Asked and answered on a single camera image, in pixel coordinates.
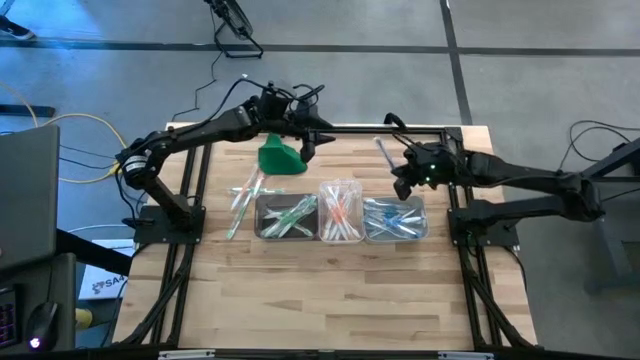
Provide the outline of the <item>person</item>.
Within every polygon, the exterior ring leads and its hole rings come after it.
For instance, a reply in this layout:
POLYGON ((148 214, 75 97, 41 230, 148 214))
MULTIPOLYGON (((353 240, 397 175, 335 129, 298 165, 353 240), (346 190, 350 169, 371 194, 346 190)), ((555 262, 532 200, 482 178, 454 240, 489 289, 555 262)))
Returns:
POLYGON ((35 37, 31 30, 9 20, 4 15, 0 15, 0 32, 18 40, 30 40, 35 37))

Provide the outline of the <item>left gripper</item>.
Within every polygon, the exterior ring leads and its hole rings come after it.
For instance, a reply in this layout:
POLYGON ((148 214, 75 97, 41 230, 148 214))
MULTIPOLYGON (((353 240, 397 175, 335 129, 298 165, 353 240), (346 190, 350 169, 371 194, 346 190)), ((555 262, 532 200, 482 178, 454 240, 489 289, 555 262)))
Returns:
MULTIPOLYGON (((331 129, 333 125, 323 119, 318 112, 317 102, 318 95, 314 95, 305 100, 299 101, 294 109, 294 121, 305 127, 312 129, 331 129)), ((251 99, 249 101, 249 115, 251 119, 251 127, 249 134, 252 137, 257 136, 261 132, 275 133, 282 136, 291 136, 299 138, 301 129, 296 127, 285 116, 277 120, 267 120, 259 112, 259 99, 251 99)), ((331 143, 336 138, 325 135, 318 131, 308 131, 302 138, 302 148, 300 149, 300 158, 303 162, 309 162, 316 153, 316 147, 331 143)))

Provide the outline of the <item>black floor fan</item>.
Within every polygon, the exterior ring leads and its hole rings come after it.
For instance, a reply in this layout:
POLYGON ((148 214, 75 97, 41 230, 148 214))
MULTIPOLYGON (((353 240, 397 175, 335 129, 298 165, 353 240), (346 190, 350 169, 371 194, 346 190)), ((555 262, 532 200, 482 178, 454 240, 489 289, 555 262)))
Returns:
POLYGON ((209 6, 211 15, 217 16, 223 24, 214 30, 214 43, 218 49, 230 59, 261 59, 264 49, 253 38, 253 27, 237 0, 203 0, 209 6), (235 55, 231 54, 218 39, 224 27, 228 27, 235 37, 241 41, 249 41, 256 49, 256 53, 235 55))

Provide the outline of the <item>frosted plastic bin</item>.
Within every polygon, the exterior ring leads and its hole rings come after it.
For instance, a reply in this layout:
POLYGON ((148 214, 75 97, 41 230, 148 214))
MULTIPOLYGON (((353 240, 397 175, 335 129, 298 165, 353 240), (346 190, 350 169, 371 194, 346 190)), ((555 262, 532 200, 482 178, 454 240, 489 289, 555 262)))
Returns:
POLYGON ((429 234, 424 200, 411 196, 365 198, 363 202, 365 238, 373 244, 416 242, 429 234))

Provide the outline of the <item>black keyboard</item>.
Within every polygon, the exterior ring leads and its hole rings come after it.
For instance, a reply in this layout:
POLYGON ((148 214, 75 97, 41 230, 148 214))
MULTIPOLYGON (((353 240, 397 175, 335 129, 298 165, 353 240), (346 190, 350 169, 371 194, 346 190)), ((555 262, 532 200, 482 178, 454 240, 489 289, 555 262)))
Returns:
POLYGON ((0 288, 0 349, 20 342, 20 320, 16 287, 0 288))

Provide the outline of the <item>green cloth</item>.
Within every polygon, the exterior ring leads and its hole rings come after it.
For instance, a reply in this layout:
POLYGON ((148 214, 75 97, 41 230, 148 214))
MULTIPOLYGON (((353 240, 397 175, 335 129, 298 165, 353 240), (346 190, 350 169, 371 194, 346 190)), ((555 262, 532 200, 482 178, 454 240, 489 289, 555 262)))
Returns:
POLYGON ((269 134, 258 149, 258 166, 266 175, 298 175, 307 171, 308 165, 291 146, 283 143, 281 137, 269 134))

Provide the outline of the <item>black flat floor bar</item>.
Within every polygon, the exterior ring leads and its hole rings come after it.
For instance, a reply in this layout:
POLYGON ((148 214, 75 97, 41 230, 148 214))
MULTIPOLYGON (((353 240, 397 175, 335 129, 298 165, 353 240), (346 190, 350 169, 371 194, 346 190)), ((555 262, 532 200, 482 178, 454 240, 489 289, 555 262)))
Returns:
POLYGON ((55 115, 56 109, 50 106, 32 106, 31 108, 27 108, 25 105, 0 104, 0 115, 30 117, 31 113, 34 113, 37 118, 51 118, 55 115))

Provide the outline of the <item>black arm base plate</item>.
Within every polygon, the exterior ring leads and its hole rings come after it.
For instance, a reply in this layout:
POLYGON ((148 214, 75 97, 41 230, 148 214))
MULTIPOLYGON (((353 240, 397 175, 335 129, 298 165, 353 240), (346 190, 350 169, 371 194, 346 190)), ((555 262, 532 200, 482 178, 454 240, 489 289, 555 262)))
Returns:
POLYGON ((464 222, 463 208, 449 209, 447 220, 451 242, 459 247, 512 247, 519 245, 515 220, 501 220, 493 225, 478 227, 464 222))
POLYGON ((134 241, 140 244, 196 244, 202 239, 206 208, 168 214, 160 206, 145 206, 136 219, 134 241))

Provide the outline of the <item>white printed box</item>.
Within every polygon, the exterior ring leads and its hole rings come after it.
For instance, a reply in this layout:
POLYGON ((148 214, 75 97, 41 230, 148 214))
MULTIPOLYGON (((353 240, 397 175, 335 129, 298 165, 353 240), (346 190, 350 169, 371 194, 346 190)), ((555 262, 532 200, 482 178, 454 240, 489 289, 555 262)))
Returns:
MULTIPOLYGON (((93 243, 128 257, 131 257, 135 251, 132 239, 98 239, 93 240, 93 243)), ((126 280, 126 275, 87 265, 78 298, 85 301, 115 299, 121 296, 120 290, 126 280)))

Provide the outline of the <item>silver metal bracket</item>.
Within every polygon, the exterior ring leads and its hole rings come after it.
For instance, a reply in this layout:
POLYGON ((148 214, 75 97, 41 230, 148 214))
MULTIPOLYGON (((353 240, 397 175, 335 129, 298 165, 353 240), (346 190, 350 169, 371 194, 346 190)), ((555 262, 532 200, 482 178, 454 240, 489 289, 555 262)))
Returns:
POLYGON ((157 360, 211 360, 215 358, 214 350, 189 349, 161 351, 157 360))
POLYGON ((438 360, 495 360, 492 353, 469 351, 441 351, 438 360))

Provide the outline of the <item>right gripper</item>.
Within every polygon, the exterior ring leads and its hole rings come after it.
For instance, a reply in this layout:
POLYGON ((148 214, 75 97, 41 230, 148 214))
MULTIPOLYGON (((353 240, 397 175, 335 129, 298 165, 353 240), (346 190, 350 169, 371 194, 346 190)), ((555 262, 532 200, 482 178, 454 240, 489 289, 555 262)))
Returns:
POLYGON ((448 147, 436 156, 415 158, 409 149, 406 151, 407 163, 394 167, 391 173, 397 177, 393 188, 399 200, 405 201, 412 194, 415 184, 428 185, 435 189, 447 184, 454 178, 454 159, 448 147))

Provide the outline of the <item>dark grey plastic bin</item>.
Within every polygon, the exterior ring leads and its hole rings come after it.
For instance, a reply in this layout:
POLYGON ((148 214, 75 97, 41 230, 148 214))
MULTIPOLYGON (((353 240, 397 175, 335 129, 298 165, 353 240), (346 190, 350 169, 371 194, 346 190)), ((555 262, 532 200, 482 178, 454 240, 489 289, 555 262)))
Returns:
POLYGON ((254 233, 264 241, 312 241, 316 238, 318 232, 318 197, 316 210, 300 222, 300 225, 314 232, 313 237, 284 237, 284 238, 263 238, 260 232, 267 226, 275 222, 273 220, 264 220, 263 216, 267 213, 267 208, 271 210, 285 210, 295 206, 304 196, 314 194, 272 194, 260 195, 255 201, 255 221, 254 233))

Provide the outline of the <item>clear plastic bin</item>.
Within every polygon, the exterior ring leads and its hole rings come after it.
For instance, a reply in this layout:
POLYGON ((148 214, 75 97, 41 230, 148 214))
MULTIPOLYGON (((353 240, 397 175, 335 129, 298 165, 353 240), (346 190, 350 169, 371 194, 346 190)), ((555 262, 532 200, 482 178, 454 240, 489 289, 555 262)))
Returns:
POLYGON ((363 224, 363 196, 362 196, 362 186, 356 180, 346 180, 346 179, 338 179, 333 181, 326 181, 320 184, 319 192, 318 192, 318 237, 322 242, 333 244, 333 245, 342 245, 342 244, 355 244, 359 243, 364 239, 365 231, 363 224), (324 204, 324 198, 328 194, 327 188, 329 186, 339 187, 339 196, 341 200, 344 202, 347 212, 348 218, 351 225, 357 229, 360 236, 357 240, 352 241, 338 241, 338 242, 325 242, 320 238, 320 234, 322 232, 323 225, 325 224, 326 219, 326 207, 324 204))

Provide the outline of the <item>black side desk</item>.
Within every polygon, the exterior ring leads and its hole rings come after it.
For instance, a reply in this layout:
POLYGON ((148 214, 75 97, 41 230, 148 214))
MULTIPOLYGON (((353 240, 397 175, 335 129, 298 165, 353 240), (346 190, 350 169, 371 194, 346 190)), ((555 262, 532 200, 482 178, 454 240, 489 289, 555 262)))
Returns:
POLYGON ((27 348, 26 325, 32 310, 46 301, 59 304, 57 342, 50 351, 70 350, 75 346, 75 271, 78 261, 120 275, 128 274, 131 266, 131 257, 57 229, 52 256, 0 271, 0 288, 16 287, 20 320, 20 342, 0 349, 0 355, 38 353, 27 348))

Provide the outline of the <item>blue toothbrush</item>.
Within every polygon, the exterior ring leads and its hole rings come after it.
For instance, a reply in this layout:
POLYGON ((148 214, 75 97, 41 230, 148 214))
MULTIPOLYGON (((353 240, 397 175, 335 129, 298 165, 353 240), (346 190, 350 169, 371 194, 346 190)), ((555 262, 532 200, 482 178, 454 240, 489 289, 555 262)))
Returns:
POLYGON ((380 230, 413 232, 427 223, 421 210, 411 206, 366 203, 364 210, 364 222, 380 230))
POLYGON ((426 217, 416 209, 369 208, 364 224, 378 232, 387 232, 401 238, 416 238, 422 235, 426 217))
POLYGON ((376 228, 369 234, 369 238, 374 241, 404 241, 417 240, 424 237, 426 228, 423 226, 409 225, 383 225, 376 228))
POLYGON ((411 206, 394 202, 378 201, 373 198, 367 199, 363 205, 367 213, 371 215, 381 215, 383 217, 403 216, 412 209, 411 206))
POLYGON ((365 228, 370 238, 388 236, 399 237, 401 239, 413 239, 420 238, 425 233, 424 227, 399 222, 379 223, 374 221, 366 221, 365 228))
POLYGON ((382 153, 382 155, 383 155, 384 159, 386 160, 386 162, 388 163, 390 169, 394 170, 395 169, 395 163, 393 161, 393 158, 392 158, 391 154, 386 149, 383 140, 380 137, 374 137, 373 141, 374 141, 376 147, 382 153))
POLYGON ((394 238, 410 239, 416 238, 418 233, 411 228, 403 225, 400 220, 394 220, 393 218, 377 217, 374 215, 367 215, 364 218, 366 225, 372 228, 369 232, 369 238, 377 238, 381 235, 389 235, 394 238))

